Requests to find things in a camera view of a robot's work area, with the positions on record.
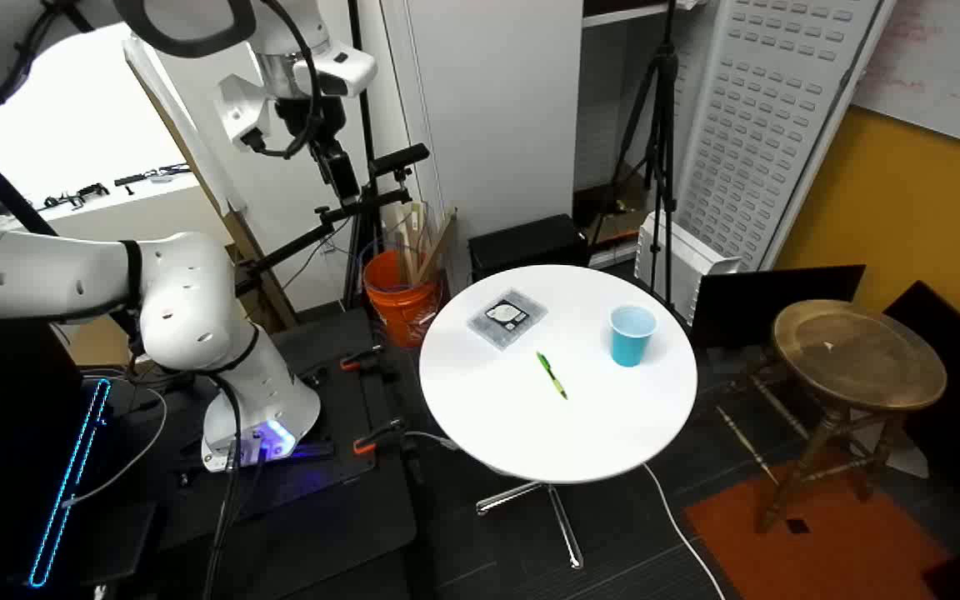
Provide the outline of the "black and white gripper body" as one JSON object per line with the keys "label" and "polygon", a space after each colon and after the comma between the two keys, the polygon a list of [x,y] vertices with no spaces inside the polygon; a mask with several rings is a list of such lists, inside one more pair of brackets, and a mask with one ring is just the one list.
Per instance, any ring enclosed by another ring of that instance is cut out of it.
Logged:
{"label": "black and white gripper body", "polygon": [[263,157],[293,157],[313,137],[334,137],[344,126],[344,97],[369,86],[378,59],[344,43],[324,43],[309,53],[258,53],[258,73],[230,73],[220,90],[223,135]]}

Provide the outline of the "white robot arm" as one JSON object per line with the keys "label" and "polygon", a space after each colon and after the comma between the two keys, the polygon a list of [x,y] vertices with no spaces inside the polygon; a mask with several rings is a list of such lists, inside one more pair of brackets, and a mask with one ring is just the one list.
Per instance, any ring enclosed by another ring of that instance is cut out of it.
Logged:
{"label": "white robot arm", "polygon": [[[17,93],[76,0],[0,0],[0,105]],[[283,157],[316,160],[324,184],[359,198],[349,157],[337,144],[344,105],[367,90],[378,59],[332,37],[316,0],[106,0],[135,37],[160,53],[200,59],[246,47],[258,70],[220,79],[223,135],[262,154],[263,125],[289,130]],[[200,465],[215,474],[273,465],[320,420],[320,397],[239,304],[239,274],[203,233],[164,241],[76,241],[0,229],[0,323],[72,321],[130,308],[145,355],[178,374],[212,374]]]}

